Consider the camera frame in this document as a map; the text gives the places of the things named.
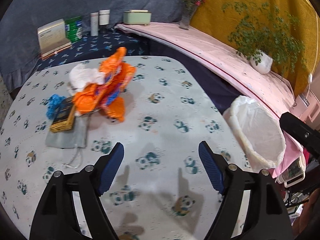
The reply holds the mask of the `white small appliance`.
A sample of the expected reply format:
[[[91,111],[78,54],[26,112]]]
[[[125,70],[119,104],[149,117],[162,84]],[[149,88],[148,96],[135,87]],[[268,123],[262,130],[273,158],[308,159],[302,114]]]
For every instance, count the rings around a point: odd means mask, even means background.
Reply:
[[[285,188],[291,187],[304,180],[305,171],[306,162],[302,154],[276,179],[276,182],[283,184]]]

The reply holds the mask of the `white tissue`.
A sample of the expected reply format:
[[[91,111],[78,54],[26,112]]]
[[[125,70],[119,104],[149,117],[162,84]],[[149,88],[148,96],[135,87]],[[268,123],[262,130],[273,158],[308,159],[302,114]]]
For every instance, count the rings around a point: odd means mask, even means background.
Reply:
[[[105,75],[97,68],[87,68],[85,64],[77,64],[69,72],[69,87],[73,94],[83,91],[88,85],[104,84]]]

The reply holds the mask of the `grey drawstring pouch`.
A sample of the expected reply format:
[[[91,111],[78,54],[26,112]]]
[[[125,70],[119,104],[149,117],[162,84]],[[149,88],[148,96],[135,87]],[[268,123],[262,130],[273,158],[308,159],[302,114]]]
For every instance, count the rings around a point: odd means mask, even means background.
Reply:
[[[48,132],[45,144],[48,147],[59,149],[74,149],[74,154],[68,163],[64,163],[66,168],[77,169],[82,165],[82,150],[87,146],[87,129],[89,116],[78,116],[75,118],[73,128],[63,132]]]

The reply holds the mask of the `white trash bag bin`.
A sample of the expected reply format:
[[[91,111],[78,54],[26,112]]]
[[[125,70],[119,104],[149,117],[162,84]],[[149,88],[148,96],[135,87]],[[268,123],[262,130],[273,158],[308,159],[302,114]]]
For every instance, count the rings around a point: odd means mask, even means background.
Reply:
[[[277,168],[286,141],[276,120],[257,100],[239,96],[223,113],[253,172]]]

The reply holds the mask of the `blue wrapper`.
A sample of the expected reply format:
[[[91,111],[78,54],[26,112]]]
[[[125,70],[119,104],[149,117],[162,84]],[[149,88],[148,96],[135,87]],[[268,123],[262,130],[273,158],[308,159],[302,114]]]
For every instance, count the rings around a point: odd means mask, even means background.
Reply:
[[[65,96],[59,96],[57,94],[53,94],[48,99],[46,117],[49,120],[53,120],[53,118],[55,116],[55,112],[60,107],[63,100],[65,100],[65,98],[66,98]]]

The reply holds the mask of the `white pot green plant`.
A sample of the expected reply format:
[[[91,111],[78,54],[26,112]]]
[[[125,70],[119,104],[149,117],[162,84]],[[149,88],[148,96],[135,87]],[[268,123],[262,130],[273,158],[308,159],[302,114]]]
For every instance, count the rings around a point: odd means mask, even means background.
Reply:
[[[300,26],[297,16],[288,11],[281,12],[277,5],[268,2],[226,2],[222,12],[234,10],[240,20],[227,36],[235,45],[236,53],[254,65],[263,61],[263,55],[273,60],[283,75],[295,72],[296,66],[306,68],[305,44],[293,32]]]

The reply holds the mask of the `yellow black small box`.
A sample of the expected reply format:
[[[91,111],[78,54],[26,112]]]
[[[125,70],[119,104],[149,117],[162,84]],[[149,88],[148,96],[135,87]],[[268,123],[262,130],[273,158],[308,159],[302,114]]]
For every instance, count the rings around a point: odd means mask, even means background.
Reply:
[[[54,115],[50,131],[53,133],[68,131],[73,128],[75,118],[75,105],[73,97],[65,98]]]

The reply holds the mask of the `pink bed sheet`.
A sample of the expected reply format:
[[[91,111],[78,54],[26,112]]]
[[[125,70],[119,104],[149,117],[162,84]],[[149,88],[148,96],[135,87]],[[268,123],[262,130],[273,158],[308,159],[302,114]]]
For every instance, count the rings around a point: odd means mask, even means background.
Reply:
[[[150,57],[140,59],[133,84],[144,87],[149,108],[163,115],[170,133],[202,135],[229,161],[251,170],[223,113],[242,95],[257,100],[279,121],[294,102],[287,82],[274,73],[256,71],[233,48],[195,28],[151,23],[119,24],[117,29],[149,40]],[[274,178],[302,155],[300,144],[283,135],[283,161],[269,169]]]

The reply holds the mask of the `blue grey blanket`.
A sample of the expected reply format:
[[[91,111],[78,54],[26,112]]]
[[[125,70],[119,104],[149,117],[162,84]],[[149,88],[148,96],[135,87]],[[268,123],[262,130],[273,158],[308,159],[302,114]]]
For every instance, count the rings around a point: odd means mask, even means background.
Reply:
[[[13,0],[1,18],[1,76],[8,91],[21,87],[36,69],[39,27],[81,16],[88,28],[90,14],[104,9],[111,11],[112,24],[120,22],[123,12],[130,9],[150,11],[153,22],[181,18],[179,0]]]

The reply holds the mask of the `orange plastic wrapper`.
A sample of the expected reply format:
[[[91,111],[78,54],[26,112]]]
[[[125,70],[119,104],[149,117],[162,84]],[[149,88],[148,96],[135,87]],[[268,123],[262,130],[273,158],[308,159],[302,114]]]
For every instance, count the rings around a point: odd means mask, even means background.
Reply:
[[[123,61],[127,49],[120,47],[105,59],[95,73],[99,79],[87,81],[84,88],[76,92],[72,102],[78,114],[102,111],[108,118],[124,121],[124,99],[120,97],[135,75],[136,68]]]

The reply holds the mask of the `mint green tissue box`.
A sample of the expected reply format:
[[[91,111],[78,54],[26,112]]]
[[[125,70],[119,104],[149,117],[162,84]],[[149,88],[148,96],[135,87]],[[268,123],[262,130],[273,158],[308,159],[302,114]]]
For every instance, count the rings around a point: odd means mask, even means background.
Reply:
[[[123,13],[123,23],[127,25],[149,25],[152,13],[148,10],[128,10]]]

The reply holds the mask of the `glass vase pink flowers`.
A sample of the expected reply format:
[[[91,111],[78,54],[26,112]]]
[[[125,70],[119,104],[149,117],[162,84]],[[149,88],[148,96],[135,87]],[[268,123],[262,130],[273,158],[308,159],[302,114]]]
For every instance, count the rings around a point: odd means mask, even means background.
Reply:
[[[180,0],[182,2],[182,17],[179,28],[189,29],[190,20],[196,9],[204,3],[204,0]]]

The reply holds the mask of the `green white carton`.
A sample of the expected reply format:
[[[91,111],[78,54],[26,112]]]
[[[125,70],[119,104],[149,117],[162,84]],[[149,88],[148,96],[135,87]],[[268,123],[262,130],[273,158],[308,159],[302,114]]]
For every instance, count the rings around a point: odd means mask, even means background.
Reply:
[[[82,39],[82,17],[77,16],[65,20],[66,37],[72,42]]]

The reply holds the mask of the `white slim bottle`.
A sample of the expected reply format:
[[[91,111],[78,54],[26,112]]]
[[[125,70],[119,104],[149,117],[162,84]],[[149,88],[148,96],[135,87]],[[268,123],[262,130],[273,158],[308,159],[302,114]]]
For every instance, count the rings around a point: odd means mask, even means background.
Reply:
[[[99,13],[98,12],[91,13],[90,19],[91,19],[91,36],[98,36]]]

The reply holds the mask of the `white jar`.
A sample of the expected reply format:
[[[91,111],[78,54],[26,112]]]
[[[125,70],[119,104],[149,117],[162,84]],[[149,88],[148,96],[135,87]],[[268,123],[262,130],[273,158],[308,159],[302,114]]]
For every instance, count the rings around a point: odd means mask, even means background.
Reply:
[[[105,26],[110,22],[110,10],[100,10],[99,11],[99,25]]]

